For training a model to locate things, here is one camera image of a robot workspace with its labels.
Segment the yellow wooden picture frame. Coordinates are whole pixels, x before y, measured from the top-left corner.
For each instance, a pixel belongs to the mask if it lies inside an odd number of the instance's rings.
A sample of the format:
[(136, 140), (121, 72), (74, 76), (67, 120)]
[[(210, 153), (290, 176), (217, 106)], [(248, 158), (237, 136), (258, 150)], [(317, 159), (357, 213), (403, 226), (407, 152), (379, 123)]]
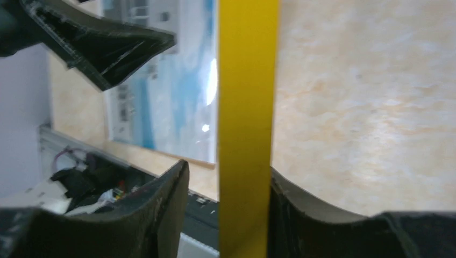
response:
[(219, 3), (219, 251), (266, 257), (278, 1)]

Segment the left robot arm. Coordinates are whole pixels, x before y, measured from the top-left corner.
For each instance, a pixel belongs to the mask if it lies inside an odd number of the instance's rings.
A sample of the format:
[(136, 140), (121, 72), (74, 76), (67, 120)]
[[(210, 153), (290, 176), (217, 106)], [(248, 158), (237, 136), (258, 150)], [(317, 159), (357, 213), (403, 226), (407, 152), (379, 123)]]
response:
[(1, 198), (1, 208), (36, 207), (69, 216), (93, 213), (115, 201), (112, 190), (123, 180), (115, 168), (63, 169), (25, 192)]

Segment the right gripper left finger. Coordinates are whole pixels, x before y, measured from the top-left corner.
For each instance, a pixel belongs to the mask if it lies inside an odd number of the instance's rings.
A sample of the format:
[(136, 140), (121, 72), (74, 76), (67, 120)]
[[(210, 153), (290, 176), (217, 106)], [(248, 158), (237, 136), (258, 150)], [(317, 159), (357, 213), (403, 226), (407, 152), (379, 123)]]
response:
[(95, 17), (66, 1), (1, 1), (1, 57), (41, 43), (106, 91), (173, 47), (176, 38), (169, 31)]

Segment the building photo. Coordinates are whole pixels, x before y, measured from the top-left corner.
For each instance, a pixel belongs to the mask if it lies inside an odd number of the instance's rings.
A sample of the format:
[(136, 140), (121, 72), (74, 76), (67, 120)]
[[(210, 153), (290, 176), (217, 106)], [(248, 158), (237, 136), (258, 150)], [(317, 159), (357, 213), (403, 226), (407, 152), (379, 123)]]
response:
[(215, 164), (217, 1), (103, 1), (100, 12), (176, 39), (105, 93), (109, 139)]

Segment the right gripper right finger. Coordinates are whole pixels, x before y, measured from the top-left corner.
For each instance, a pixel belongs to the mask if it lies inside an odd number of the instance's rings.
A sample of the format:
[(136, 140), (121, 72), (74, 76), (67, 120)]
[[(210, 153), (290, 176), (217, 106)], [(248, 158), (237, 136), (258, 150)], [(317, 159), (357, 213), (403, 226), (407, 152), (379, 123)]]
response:
[(188, 162), (179, 160), (91, 214), (2, 208), (1, 257), (177, 257), (188, 186)]

